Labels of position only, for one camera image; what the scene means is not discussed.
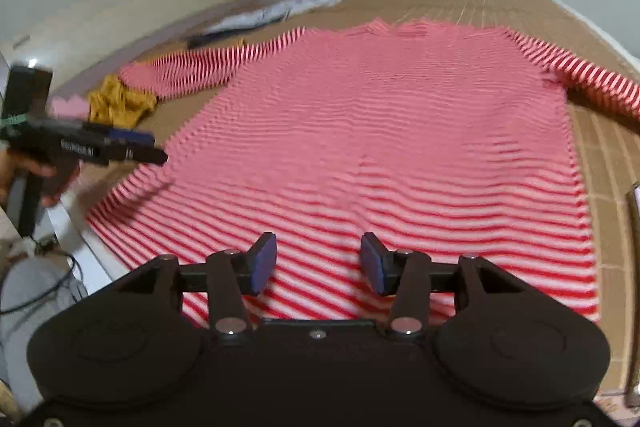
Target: silver screw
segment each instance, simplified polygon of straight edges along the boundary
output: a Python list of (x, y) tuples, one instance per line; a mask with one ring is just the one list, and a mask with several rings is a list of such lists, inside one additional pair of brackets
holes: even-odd
[(237, 335), (246, 329), (246, 322), (237, 317), (225, 317), (216, 322), (216, 329), (225, 335)]
[(326, 331), (313, 330), (309, 333), (309, 336), (316, 341), (320, 341), (326, 337)]
[(412, 335), (422, 329), (422, 323), (413, 317), (398, 317), (391, 321), (391, 329), (403, 335)]

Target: yellow cloth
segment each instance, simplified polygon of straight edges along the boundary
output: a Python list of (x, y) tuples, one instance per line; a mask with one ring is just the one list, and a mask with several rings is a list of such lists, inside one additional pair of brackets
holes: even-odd
[(156, 96), (129, 89), (114, 74), (104, 77), (102, 85), (89, 93), (89, 121), (133, 129), (138, 120), (156, 108)]

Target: hand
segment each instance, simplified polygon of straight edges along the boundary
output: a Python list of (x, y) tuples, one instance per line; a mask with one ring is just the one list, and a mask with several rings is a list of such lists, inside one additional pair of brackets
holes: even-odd
[[(42, 176), (44, 178), (50, 178), (56, 174), (54, 167), (41, 163), (28, 154), (10, 148), (0, 151), (0, 203), (5, 203), (11, 184), (14, 181), (15, 173), (19, 169), (32, 172), (36, 174), (36, 176)], [(61, 194), (66, 190), (71, 181), (78, 177), (79, 171), (80, 168), (78, 166), (69, 180), (60, 187), (58, 194), (42, 198), (42, 205), (56, 205), (60, 201)]]

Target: gray pants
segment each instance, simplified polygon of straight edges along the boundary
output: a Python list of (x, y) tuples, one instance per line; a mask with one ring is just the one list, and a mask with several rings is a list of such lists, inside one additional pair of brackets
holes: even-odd
[[(29, 257), (9, 270), (0, 290), (0, 309), (6, 310), (46, 292), (65, 276), (65, 268), (50, 259)], [(27, 344), (38, 327), (86, 297), (81, 282), (71, 276), (55, 292), (20, 311), (0, 315), (0, 380), (12, 390), (22, 413), (41, 401), (27, 365)]]

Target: striped sleeve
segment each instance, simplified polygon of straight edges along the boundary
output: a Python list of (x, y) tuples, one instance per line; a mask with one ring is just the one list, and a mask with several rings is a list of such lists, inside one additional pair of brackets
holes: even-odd
[(294, 28), (270, 41), (249, 46), (202, 48), (134, 62), (124, 66), (118, 77), (127, 87), (151, 92), (160, 100), (178, 98), (227, 82), (241, 66), (282, 51), (304, 31)]
[(507, 35), (525, 57), (546, 73), (555, 74), (565, 88), (582, 90), (600, 107), (640, 120), (640, 86), (635, 81), (596, 66), (560, 46), (512, 30), (508, 30)]

